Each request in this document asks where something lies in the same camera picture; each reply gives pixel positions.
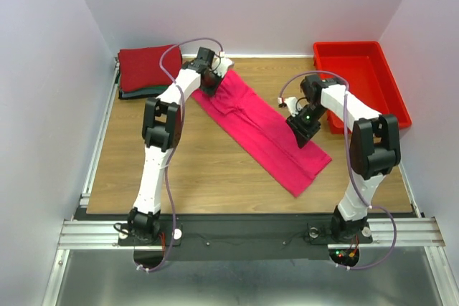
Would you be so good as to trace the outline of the pink t shirt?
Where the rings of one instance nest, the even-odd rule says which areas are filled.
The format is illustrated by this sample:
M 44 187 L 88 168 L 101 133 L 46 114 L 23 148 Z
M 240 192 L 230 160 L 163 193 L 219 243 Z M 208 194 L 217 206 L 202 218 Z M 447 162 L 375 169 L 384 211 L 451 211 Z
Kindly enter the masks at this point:
M 243 79 L 228 72 L 216 94 L 201 90 L 192 98 L 284 189 L 300 196 L 332 158 L 314 142 L 299 148 L 284 117 Z

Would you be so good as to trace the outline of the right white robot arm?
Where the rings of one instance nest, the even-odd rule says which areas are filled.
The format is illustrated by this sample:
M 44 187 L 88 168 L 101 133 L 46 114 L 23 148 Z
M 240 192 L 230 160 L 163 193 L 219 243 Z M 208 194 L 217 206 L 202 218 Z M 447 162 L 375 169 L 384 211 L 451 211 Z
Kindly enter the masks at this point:
M 299 77 L 305 106 L 296 97 L 278 96 L 279 107 L 290 113 L 286 123 L 298 147 L 303 148 L 320 130 L 326 111 L 344 124 L 349 185 L 333 211 L 330 233 L 334 240 L 345 242 L 367 232 L 367 215 L 379 184 L 401 161 L 398 119 L 365 105 L 336 73 L 304 72 Z

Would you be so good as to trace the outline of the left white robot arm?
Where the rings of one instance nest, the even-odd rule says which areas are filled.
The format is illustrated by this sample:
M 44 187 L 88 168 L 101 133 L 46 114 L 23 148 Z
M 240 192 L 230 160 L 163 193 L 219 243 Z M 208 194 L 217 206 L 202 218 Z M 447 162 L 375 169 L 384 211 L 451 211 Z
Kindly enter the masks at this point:
M 196 90 L 213 96 L 233 65 L 222 50 L 216 53 L 200 47 L 196 58 L 183 63 L 174 77 L 164 67 L 164 58 L 171 50 L 168 48 L 159 60 L 159 67 L 171 79 L 171 85 L 158 97 L 147 99 L 145 104 L 143 173 L 127 219 L 126 234 L 143 244 L 152 244 L 159 238 L 161 191 L 166 169 L 181 138 L 186 101 Z

